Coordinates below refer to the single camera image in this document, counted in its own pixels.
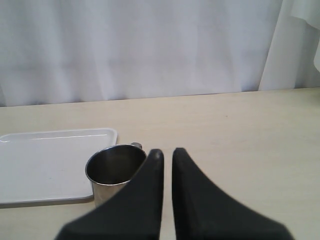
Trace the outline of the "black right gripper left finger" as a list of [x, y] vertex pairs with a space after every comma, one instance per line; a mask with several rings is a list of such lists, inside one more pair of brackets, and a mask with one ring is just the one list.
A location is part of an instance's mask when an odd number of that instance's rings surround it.
[[158, 240], [164, 195], [164, 155], [152, 149], [144, 164], [111, 199], [65, 224], [57, 240]]

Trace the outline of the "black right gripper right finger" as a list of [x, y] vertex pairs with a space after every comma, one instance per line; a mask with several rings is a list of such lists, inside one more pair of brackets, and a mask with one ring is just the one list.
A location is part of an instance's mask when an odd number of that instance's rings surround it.
[[215, 185], [184, 148], [172, 155], [172, 206], [178, 240], [291, 240], [281, 223]]

